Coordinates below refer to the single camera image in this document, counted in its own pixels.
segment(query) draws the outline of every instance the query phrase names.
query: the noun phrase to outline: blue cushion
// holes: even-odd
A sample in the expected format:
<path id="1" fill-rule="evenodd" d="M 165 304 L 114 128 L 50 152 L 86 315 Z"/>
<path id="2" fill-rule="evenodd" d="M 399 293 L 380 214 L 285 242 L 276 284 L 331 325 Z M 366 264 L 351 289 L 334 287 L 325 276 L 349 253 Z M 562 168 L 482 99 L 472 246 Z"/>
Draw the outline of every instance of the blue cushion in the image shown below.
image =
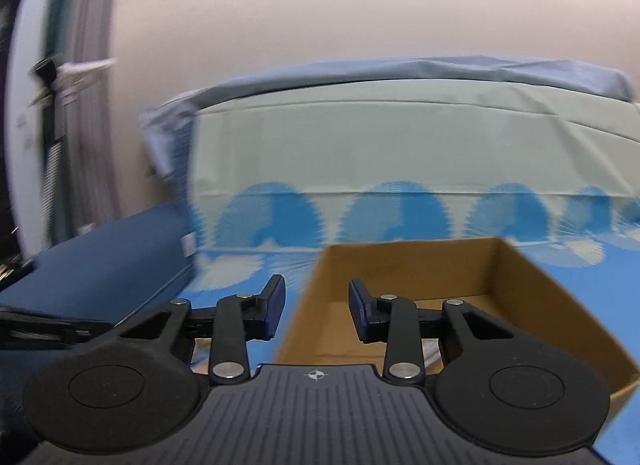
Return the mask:
<path id="1" fill-rule="evenodd" d="M 117 322 L 174 298 L 193 278 L 184 208 L 163 204 L 70 239 L 36 258 L 36 270 L 0 293 L 0 305 Z"/>

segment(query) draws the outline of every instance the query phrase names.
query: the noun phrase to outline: cardboard box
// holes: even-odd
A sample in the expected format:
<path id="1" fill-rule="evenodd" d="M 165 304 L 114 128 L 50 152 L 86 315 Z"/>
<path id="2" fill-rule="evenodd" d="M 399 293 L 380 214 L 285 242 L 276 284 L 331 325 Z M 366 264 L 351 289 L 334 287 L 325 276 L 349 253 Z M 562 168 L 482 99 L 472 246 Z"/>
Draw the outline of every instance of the cardboard box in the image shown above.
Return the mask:
<path id="1" fill-rule="evenodd" d="M 463 299 L 591 365 L 607 382 L 609 420 L 639 384 L 625 349 L 534 263 L 498 238 L 334 245 L 318 258 L 276 361 L 292 365 L 373 363 L 385 345 L 358 340 L 347 306 L 348 282 L 374 296 L 395 293 L 440 309 Z M 428 369 L 438 369 L 434 365 Z"/>

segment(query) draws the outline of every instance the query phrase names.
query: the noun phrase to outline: white wall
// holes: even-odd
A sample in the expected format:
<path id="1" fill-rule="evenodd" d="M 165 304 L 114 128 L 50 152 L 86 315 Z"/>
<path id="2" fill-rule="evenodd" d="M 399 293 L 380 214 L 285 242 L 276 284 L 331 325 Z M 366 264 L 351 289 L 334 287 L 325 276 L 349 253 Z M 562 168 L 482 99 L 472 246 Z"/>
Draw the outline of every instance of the white wall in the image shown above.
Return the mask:
<path id="1" fill-rule="evenodd" d="M 138 115 L 176 93 L 290 64 L 504 53 L 624 70 L 640 90 L 640 0 L 116 0 L 111 84 L 124 210 L 167 196 Z"/>
<path id="2" fill-rule="evenodd" d="M 42 249 L 41 109 L 29 107 L 40 86 L 29 70 L 42 60 L 49 0 L 21 0 L 9 51 L 4 142 L 9 194 L 26 255 Z"/>

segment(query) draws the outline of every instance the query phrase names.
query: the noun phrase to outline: black gripper base plate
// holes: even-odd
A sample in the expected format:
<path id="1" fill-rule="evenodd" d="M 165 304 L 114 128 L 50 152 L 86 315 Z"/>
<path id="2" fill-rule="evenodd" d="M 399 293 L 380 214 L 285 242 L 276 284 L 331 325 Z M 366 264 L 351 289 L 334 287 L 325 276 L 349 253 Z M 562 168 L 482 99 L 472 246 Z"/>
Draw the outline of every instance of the black gripper base plate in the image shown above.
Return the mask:
<path id="1" fill-rule="evenodd" d="M 372 366 L 263 366 L 213 389 L 170 437 L 123 454 L 40 445 L 26 465 L 602 465 L 588 449 L 546 458 L 500 455 L 440 421 L 423 392 L 381 381 Z"/>

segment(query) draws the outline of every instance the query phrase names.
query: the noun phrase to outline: round black disc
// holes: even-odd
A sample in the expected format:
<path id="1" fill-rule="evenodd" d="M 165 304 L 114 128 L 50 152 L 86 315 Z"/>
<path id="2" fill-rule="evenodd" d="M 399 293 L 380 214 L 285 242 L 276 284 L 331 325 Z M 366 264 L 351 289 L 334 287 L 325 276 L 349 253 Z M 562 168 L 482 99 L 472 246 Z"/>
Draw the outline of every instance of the round black disc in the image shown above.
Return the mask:
<path id="1" fill-rule="evenodd" d="M 113 453 L 172 433 L 199 397 L 195 375 L 170 353 L 113 342 L 70 352 L 32 377 L 24 412 L 43 439 L 60 447 Z"/>
<path id="2" fill-rule="evenodd" d="M 573 357 L 529 339 L 482 341 L 446 366 L 434 398 L 458 431 L 478 445 L 545 456 L 593 442 L 609 392 Z"/>

